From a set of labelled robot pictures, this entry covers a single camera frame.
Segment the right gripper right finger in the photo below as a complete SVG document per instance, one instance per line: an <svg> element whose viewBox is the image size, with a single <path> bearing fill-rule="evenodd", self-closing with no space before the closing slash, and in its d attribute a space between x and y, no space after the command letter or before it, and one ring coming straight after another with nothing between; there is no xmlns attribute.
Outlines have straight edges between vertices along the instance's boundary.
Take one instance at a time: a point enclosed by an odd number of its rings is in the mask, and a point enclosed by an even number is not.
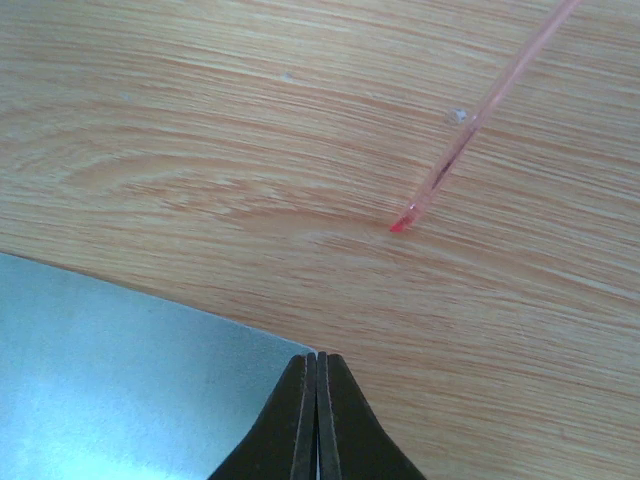
<svg viewBox="0 0 640 480"><path fill-rule="evenodd" d="M422 479L385 432L344 358L317 356L316 405L322 479Z"/></svg>

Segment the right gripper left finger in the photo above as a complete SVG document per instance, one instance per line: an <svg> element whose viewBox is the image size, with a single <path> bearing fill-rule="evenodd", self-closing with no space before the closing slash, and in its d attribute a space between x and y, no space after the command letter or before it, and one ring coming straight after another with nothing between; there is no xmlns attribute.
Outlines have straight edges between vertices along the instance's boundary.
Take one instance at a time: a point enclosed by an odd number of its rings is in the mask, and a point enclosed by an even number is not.
<svg viewBox="0 0 640 480"><path fill-rule="evenodd" d="M316 361L314 353L291 358L253 426L212 480L316 477Z"/></svg>

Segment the blue cleaning cloth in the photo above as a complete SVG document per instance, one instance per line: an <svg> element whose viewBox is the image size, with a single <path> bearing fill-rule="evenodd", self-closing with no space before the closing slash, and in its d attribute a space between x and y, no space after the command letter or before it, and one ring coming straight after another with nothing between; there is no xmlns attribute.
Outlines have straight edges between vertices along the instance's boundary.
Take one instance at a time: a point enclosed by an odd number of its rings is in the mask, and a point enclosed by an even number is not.
<svg viewBox="0 0 640 480"><path fill-rule="evenodd" d="M204 479L307 347L182 304L1 258L1 475Z"/></svg>

